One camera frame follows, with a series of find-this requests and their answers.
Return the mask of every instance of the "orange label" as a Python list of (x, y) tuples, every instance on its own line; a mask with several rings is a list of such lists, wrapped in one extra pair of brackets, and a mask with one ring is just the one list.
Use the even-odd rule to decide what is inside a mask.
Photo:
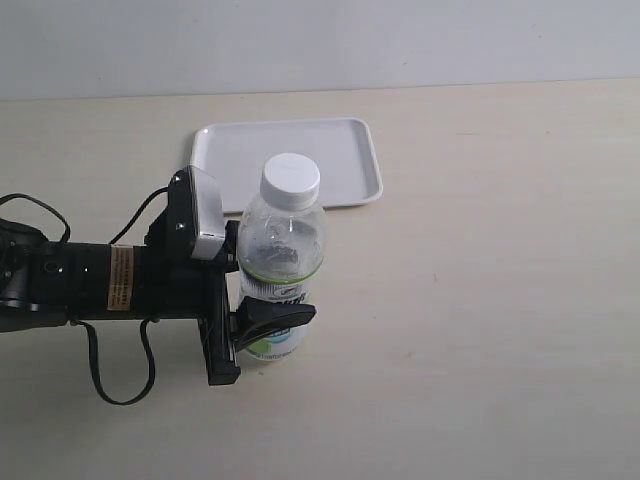
[(129, 310), (133, 294), (133, 247), (111, 247), (107, 310)]

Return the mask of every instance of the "plastic tray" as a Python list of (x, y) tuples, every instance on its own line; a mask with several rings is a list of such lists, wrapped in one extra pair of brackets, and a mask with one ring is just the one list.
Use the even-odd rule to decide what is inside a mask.
[(258, 192), (264, 163), (285, 152), (316, 162), (325, 208), (363, 205), (382, 195), (369, 127), (356, 118), (214, 123), (196, 133), (191, 165), (218, 180), (224, 212), (239, 213)]

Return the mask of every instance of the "plastic bottle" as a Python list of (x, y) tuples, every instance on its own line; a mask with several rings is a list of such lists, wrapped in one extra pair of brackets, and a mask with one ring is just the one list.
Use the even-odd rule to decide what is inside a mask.
[[(320, 171), (308, 157), (283, 153), (264, 166), (260, 193), (238, 231), (240, 300), (245, 295), (278, 303), (304, 303), (324, 258), (326, 219), (318, 203)], [(247, 348), (259, 360), (293, 352), (307, 332), (297, 327)]]

